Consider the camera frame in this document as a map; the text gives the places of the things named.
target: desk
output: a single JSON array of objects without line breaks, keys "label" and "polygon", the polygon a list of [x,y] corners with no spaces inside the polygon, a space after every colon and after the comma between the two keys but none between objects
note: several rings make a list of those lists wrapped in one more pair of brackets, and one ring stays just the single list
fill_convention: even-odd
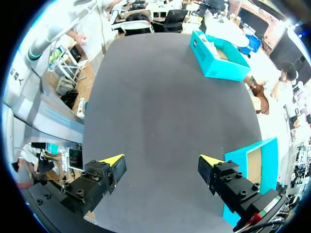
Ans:
[{"label": "desk", "polygon": [[95,209],[102,227],[232,233],[223,202],[197,171],[199,154],[223,160],[260,141],[259,125],[244,83],[205,78],[189,42],[186,34],[138,34],[115,40],[103,59],[83,161],[124,153],[127,172]]}]

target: cyan box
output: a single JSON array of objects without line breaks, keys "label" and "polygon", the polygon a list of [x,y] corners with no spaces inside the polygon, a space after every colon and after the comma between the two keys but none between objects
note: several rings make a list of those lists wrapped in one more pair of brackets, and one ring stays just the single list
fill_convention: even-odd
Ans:
[{"label": "cyan box", "polygon": [[[270,189],[276,189],[278,173],[277,138],[269,138],[248,147],[225,154],[225,161],[232,160],[240,166],[239,171],[253,183],[260,183],[260,193],[266,194]],[[233,214],[224,205],[223,219],[232,226],[240,220],[238,214]]]},{"label": "cyan box", "polygon": [[[204,35],[209,42],[214,42],[215,47],[223,51],[228,61],[215,59],[200,35]],[[250,71],[250,66],[242,54],[228,41],[205,35],[202,31],[193,31],[190,46],[205,77],[242,81]]]}]

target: office chair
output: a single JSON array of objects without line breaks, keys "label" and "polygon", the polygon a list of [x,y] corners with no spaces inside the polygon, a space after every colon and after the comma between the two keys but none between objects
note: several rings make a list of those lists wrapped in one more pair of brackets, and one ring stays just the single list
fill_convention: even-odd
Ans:
[{"label": "office chair", "polygon": [[170,10],[163,23],[153,22],[156,33],[180,33],[183,31],[182,24],[184,22],[187,10]]}]

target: white shirt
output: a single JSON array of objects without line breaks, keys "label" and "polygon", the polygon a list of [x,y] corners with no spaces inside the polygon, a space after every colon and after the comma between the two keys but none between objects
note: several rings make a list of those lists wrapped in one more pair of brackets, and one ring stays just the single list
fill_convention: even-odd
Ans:
[{"label": "white shirt", "polygon": [[115,38],[105,11],[111,3],[112,0],[92,0],[73,8],[76,14],[85,10],[90,12],[74,28],[77,34],[87,37],[86,44],[81,47],[89,61],[102,51],[102,45],[109,45]]},{"label": "white shirt", "polygon": [[23,150],[20,153],[21,157],[29,163],[36,165],[39,162],[36,148],[31,147],[29,144],[26,144],[23,147]]},{"label": "white shirt", "polygon": [[[276,83],[278,82],[279,77],[281,76],[281,71],[278,70],[275,74],[273,74],[268,80],[266,80],[266,85],[264,86],[265,96],[270,96],[272,93],[273,88],[275,87]],[[293,87],[292,83],[281,83],[279,90],[279,96],[277,98],[277,102],[284,106],[285,104],[293,102]]]}]

